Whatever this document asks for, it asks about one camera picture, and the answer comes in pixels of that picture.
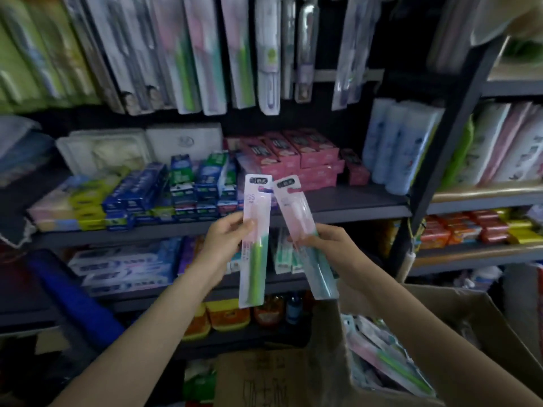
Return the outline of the person's left hand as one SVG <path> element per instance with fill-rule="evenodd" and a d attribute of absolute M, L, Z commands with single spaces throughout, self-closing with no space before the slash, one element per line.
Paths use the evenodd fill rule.
<path fill-rule="evenodd" d="M 234 218 L 244 219 L 243 212 L 235 212 L 220 218 L 210 226 L 202 248 L 192 263 L 191 269 L 205 281 L 209 290 L 222 280 L 227 263 L 232 260 L 243 241 L 229 239 L 229 224 Z"/>

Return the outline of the person's right hand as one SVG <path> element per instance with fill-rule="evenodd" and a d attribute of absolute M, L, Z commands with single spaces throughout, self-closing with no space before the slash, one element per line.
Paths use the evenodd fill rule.
<path fill-rule="evenodd" d="M 316 224 L 316 234 L 327 240 L 327 247 L 319 250 L 339 277 L 353 287 L 359 288 L 369 270 L 375 268 L 342 227 Z"/>

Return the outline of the teal toothbrush pack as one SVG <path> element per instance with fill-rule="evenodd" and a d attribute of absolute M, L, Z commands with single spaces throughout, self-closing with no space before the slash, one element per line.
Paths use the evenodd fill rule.
<path fill-rule="evenodd" d="M 337 284 L 324 254 L 301 244 L 307 236 L 317 236 L 318 232 L 299 177 L 278 179 L 273 182 L 273 190 L 313 297 L 318 301 L 338 299 Z"/>

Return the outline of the green toothbrush pack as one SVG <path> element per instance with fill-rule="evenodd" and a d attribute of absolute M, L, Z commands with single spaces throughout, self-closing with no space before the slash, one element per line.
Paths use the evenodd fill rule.
<path fill-rule="evenodd" d="M 241 245 L 238 298 L 241 309 L 261 306 L 264 303 L 272 183 L 270 175 L 248 174 L 245 176 L 243 221 L 252 221 L 255 225 L 252 231 L 243 238 Z"/>

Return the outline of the person's right forearm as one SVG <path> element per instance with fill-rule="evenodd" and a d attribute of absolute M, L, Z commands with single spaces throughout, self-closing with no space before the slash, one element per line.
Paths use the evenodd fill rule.
<path fill-rule="evenodd" d="M 543 399 L 379 267 L 349 269 L 340 284 L 366 299 L 447 407 L 543 407 Z"/>

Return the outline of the person's left forearm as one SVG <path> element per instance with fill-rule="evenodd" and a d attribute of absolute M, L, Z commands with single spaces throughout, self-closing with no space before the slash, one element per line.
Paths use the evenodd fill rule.
<path fill-rule="evenodd" d="M 144 407 L 229 260 L 200 256 L 49 407 Z"/>

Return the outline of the stack of blue toothpaste boxes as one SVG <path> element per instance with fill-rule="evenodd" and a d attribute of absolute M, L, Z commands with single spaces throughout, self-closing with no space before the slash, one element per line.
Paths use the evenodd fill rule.
<path fill-rule="evenodd" d="M 130 171 L 102 202 L 109 231 L 136 226 L 214 221 L 239 209 L 238 170 L 229 151 L 194 164 L 189 155 Z"/>

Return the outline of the dark metal shelf rack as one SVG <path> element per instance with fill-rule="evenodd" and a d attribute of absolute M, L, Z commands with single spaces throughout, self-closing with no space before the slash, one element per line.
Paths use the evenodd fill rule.
<path fill-rule="evenodd" d="M 304 0 L 296 0 L 300 6 Z M 349 186 L 304 191 L 317 222 L 332 224 L 378 218 L 423 218 L 441 171 L 452 154 L 454 136 L 488 81 L 505 35 L 522 24 L 539 24 L 543 0 L 318 0 L 319 48 L 312 101 L 282 100 L 277 116 L 259 106 L 228 107 L 221 116 L 181 115 L 176 109 L 141 116 L 113 112 L 107 105 L 48 107 L 30 113 L 0 114 L 0 161 L 15 156 L 23 170 L 6 188 L 0 171 L 0 336 L 55 327 L 60 308 L 23 256 L 94 244 L 127 244 L 206 232 L 214 221 L 136 226 L 128 231 L 41 232 L 27 209 L 62 184 L 71 173 L 55 141 L 84 129 L 147 129 L 154 125 L 220 123 L 223 150 L 228 138 L 256 137 L 268 131 L 316 129 L 337 147 L 362 158 L 374 96 L 423 98 L 444 105 L 442 125 L 424 155 L 419 177 L 407 195 L 388 193 L 371 179 Z"/>

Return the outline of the stack of pink boxes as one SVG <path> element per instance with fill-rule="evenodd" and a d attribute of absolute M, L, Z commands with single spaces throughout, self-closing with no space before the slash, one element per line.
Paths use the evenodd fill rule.
<path fill-rule="evenodd" d="M 352 149 L 339 148 L 316 129 L 268 131 L 256 137 L 227 139 L 229 150 L 240 154 L 245 172 L 275 179 L 297 175 L 303 191 L 336 187 L 346 176 L 349 186 L 365 186 L 370 172 Z"/>

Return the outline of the yellow orange soap pack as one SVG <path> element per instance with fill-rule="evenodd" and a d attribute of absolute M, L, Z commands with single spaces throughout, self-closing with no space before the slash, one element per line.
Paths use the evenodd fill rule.
<path fill-rule="evenodd" d="M 205 302 L 211 327 L 218 332 L 229 332 L 247 327 L 251 321 L 249 308 L 240 308 L 237 298 Z"/>
<path fill-rule="evenodd" d="M 211 322 L 208 318 L 207 308 L 204 303 L 201 303 L 197 308 L 197 311 L 192 319 L 191 323 L 187 327 L 187 330 L 182 337 L 181 341 L 189 342 L 206 338 L 211 331 Z"/>

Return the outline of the white flat box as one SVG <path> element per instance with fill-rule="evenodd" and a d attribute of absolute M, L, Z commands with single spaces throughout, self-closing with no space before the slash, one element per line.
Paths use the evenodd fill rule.
<path fill-rule="evenodd" d="M 154 161 L 169 164 L 172 156 L 188 155 L 193 162 L 223 149 L 220 123 L 164 124 L 145 129 Z"/>

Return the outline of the white blue tissue pack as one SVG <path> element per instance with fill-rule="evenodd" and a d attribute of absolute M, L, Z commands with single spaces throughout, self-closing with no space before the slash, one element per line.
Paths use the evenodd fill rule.
<path fill-rule="evenodd" d="M 384 114 L 378 130 L 380 136 L 371 174 L 371 179 L 376 184 L 385 183 L 392 160 L 392 152 L 407 113 L 408 108 L 404 103 L 394 102 Z"/>
<path fill-rule="evenodd" d="M 376 163 L 378 146 L 384 129 L 387 112 L 394 103 L 396 103 L 396 101 L 392 98 L 376 98 L 373 101 L 362 150 L 362 163 L 370 172 L 373 171 Z"/>
<path fill-rule="evenodd" d="M 397 196 L 405 196 L 409 192 L 428 140 L 445 111 L 442 107 L 415 101 L 401 104 L 407 113 L 398 132 L 385 180 L 386 191 Z"/>

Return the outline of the stack of white toothpaste boxes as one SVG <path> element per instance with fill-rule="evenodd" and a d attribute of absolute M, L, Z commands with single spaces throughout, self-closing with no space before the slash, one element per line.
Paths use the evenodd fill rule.
<path fill-rule="evenodd" d="M 77 252 L 68 262 L 91 297 L 167 287 L 174 280 L 183 237 Z"/>

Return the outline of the stack of red soap boxes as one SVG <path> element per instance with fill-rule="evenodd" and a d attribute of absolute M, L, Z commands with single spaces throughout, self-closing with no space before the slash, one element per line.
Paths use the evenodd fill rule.
<path fill-rule="evenodd" d="M 425 217 L 419 236 L 420 250 L 434 250 L 460 244 L 499 244 L 505 242 L 510 225 L 498 211 L 432 214 Z"/>

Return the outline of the row of hanging toothbrush packs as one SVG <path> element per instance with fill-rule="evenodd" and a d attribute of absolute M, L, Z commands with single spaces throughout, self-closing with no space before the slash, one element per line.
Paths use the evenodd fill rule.
<path fill-rule="evenodd" d="M 318 0 L 0 0 L 0 114 L 221 116 L 312 101 Z"/>

